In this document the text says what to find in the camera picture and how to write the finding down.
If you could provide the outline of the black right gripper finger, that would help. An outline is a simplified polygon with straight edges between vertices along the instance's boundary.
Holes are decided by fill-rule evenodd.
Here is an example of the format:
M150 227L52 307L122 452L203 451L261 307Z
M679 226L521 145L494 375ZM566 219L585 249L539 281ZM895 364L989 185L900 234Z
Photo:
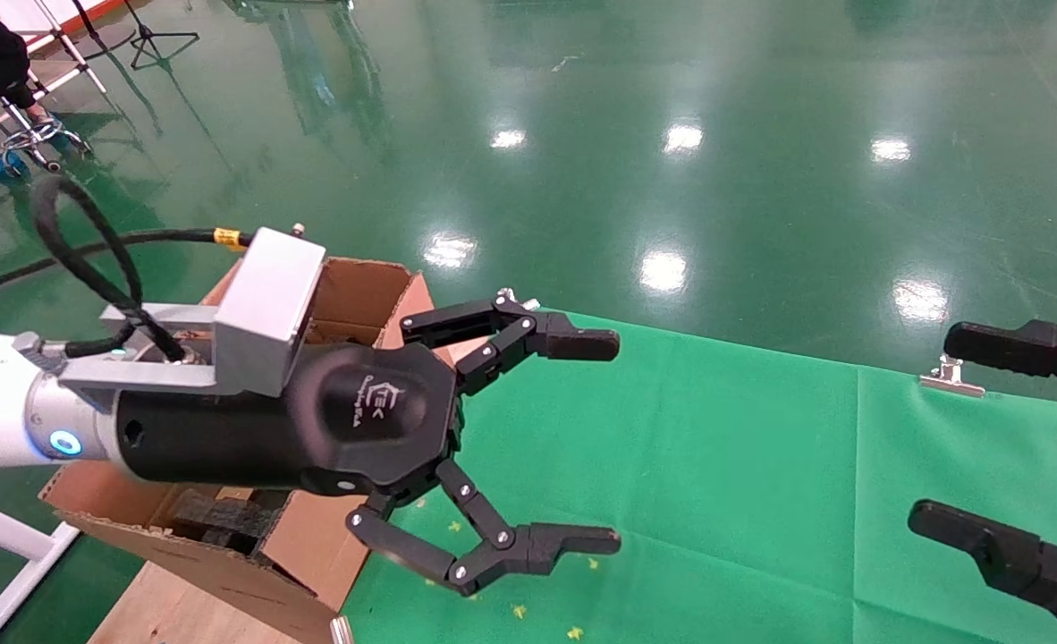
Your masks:
M1018 329L957 323L947 330L943 350L951 358L1018 372L1057 378L1057 325L1031 319Z
M1057 546L1031 531L938 503L917 501L909 529L970 555L987 587L1043 608L1057 619Z

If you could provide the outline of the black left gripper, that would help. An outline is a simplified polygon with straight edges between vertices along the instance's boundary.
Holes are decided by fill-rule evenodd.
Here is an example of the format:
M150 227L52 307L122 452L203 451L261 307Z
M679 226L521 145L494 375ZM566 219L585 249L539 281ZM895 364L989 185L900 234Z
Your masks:
M455 369L422 345L309 345L278 398L125 391L115 435L140 479L418 497L458 447Z

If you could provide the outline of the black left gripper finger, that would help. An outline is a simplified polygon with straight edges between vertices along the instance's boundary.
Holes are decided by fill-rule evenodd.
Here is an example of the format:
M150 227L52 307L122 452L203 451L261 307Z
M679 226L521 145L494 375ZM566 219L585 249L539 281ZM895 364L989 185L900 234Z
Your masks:
M528 356L565 361L613 361L620 337L610 329L577 327L561 311L526 309L495 296L422 311L398 323L402 341L430 350L482 341L455 360L456 391L475 395Z
M568 553L614 555L620 551L620 534L606 527L509 525L452 458L437 464L432 479L479 537L478 545L466 555L458 557L391 523L390 514L398 503L377 492L349 514L346 527L368 550L463 597L478 594L504 575L552 574Z

